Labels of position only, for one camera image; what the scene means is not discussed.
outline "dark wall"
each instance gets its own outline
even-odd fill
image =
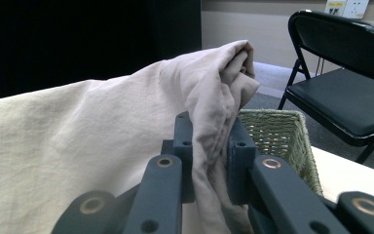
[[[197,0],[0,1],[0,98],[131,74],[201,40]]]

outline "chair backrest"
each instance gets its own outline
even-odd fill
[[[288,29],[300,59],[304,49],[374,79],[374,25],[305,10],[291,16]]]

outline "gray floor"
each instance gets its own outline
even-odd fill
[[[278,108],[291,69],[262,63],[255,63],[254,67],[256,80],[260,82],[260,87],[253,99],[244,108]],[[300,74],[296,78],[296,80],[303,79],[303,75]],[[285,103],[283,109],[300,110],[290,101]],[[306,116],[306,124],[312,146],[353,161],[363,150],[363,147],[347,145],[309,116]],[[374,152],[363,165],[374,169]]]

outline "fabric fold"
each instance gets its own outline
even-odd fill
[[[225,145],[258,88],[252,54],[238,41],[129,76],[0,99],[0,233],[50,233],[79,195],[127,191],[186,110],[197,202],[185,209],[183,233],[251,233],[245,207],[228,199]],[[189,223],[195,209],[200,224]]]

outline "black folding chair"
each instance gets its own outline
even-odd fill
[[[310,10],[290,17],[288,29],[297,54],[279,109],[289,99],[334,135],[374,150],[374,26]],[[341,66],[311,78],[302,50]],[[293,84],[297,72],[306,80]]]

